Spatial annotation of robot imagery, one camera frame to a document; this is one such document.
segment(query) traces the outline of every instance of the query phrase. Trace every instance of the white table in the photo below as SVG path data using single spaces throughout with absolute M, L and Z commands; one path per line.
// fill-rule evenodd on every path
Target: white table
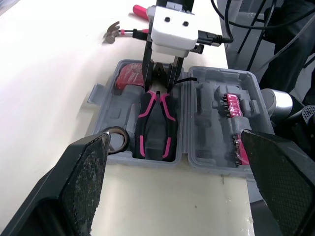
M 21 0 L 0 16 L 0 232 L 69 143 L 89 135 L 98 107 L 87 104 L 122 59 L 142 59 L 144 42 L 101 45 L 110 24 L 145 29 L 128 15 L 154 0 Z M 195 0 L 199 29 L 221 34 L 208 0 Z M 172 57 L 154 55 L 170 62 Z M 224 47 L 205 47 L 193 65 L 227 68 Z M 253 235 L 245 179 L 175 169 L 106 167 L 93 236 Z

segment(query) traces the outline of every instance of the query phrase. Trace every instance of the pink hammer handle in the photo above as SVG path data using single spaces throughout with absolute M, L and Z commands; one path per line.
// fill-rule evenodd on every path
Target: pink hammer handle
M 141 7 L 139 5 L 135 5 L 133 6 L 133 13 L 136 14 L 137 16 L 140 16 L 143 19 L 148 20 L 148 16 L 147 16 L 147 9 L 145 9 L 144 7 Z

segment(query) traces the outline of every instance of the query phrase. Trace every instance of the pink and black pliers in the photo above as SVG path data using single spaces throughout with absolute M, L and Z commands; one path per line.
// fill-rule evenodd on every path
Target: pink and black pliers
M 141 96 L 140 115 L 138 116 L 135 130 L 135 158 L 145 159 L 145 131 L 150 113 L 155 105 L 160 94 L 159 103 L 162 108 L 163 116 L 166 122 L 166 137 L 163 149 L 162 160 L 174 161 L 176 144 L 177 144 L 177 120 L 176 108 L 177 100 L 167 93 L 164 81 L 167 74 L 164 71 L 163 65 L 157 63 L 152 76 L 150 90 Z

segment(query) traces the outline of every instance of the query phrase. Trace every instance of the foam-like plastic tray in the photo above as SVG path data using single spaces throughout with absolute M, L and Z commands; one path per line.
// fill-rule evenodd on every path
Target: foam-like plastic tray
M 106 127 L 120 126 L 128 132 L 130 145 L 125 152 L 108 156 L 108 163 L 145 167 L 174 167 L 183 153 L 196 170 L 252 178 L 249 166 L 236 166 L 236 148 L 233 134 L 241 129 L 252 129 L 273 134 L 273 128 L 256 77 L 247 71 L 194 66 L 181 73 L 179 79 L 196 77 L 197 82 L 184 82 L 173 88 L 177 98 L 177 149 L 174 162 L 163 162 L 165 121 L 158 103 L 153 108 L 146 130 L 147 159 L 132 157 L 134 130 L 140 111 L 140 96 L 144 89 L 128 85 L 124 90 L 115 88 L 121 69 L 136 60 L 119 62 L 113 78 L 106 86 L 96 84 L 88 102 L 100 105 L 94 134 Z M 244 117 L 227 117 L 222 98 L 226 93 L 236 94 Z

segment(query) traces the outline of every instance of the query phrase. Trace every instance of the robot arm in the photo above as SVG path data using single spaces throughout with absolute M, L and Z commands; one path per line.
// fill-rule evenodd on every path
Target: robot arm
M 184 58 L 189 52 L 202 54 L 204 44 L 219 46 L 224 39 L 221 35 L 198 30 L 198 22 L 191 13 L 193 0 L 157 0 L 156 6 L 147 9 L 149 32 L 136 29 L 133 37 L 146 40 L 142 74 L 145 90 L 151 84 L 154 62 L 152 51 L 174 56 L 174 62 L 167 70 L 167 92 L 170 92 L 181 74 Z

